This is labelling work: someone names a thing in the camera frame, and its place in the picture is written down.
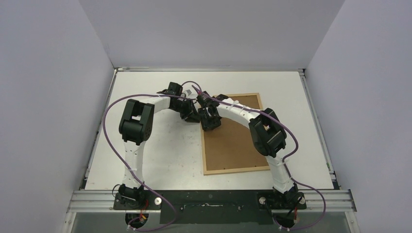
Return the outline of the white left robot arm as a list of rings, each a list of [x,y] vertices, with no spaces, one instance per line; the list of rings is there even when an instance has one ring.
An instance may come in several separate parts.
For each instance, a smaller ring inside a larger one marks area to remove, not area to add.
[[[191,100],[194,94],[182,85],[171,82],[169,87],[153,97],[129,99],[120,119],[119,132],[125,147],[125,167],[122,184],[139,189],[144,182],[143,153],[146,141],[153,130],[154,114],[170,109],[180,114],[182,120],[199,123],[200,116]]]

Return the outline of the wooden picture frame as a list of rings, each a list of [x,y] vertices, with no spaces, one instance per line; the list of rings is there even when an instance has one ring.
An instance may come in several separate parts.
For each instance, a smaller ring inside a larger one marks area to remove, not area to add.
[[[269,170],[266,158],[253,145],[250,131],[223,118],[212,131],[201,130],[204,175]]]

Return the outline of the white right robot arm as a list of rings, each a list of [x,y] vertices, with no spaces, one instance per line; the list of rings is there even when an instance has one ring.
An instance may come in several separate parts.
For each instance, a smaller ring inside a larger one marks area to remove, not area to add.
[[[253,146],[266,157],[276,190],[275,203],[280,208],[287,208],[294,202],[291,190],[295,182],[285,168],[283,158],[277,155],[286,147],[287,134],[275,112],[267,108],[258,110],[233,100],[226,95],[211,97],[207,92],[197,96],[200,104],[201,127],[211,131],[221,126],[221,119],[227,118],[249,129]]]

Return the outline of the brown cardboard backing board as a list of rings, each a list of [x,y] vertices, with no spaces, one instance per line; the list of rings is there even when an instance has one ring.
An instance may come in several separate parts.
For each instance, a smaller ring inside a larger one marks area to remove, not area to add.
[[[217,106],[221,125],[213,130],[201,130],[203,174],[224,174],[268,170],[266,158],[253,144],[248,128],[251,119],[259,113],[248,111],[249,107],[239,103],[247,98],[252,109],[261,107],[257,93],[229,97]]]

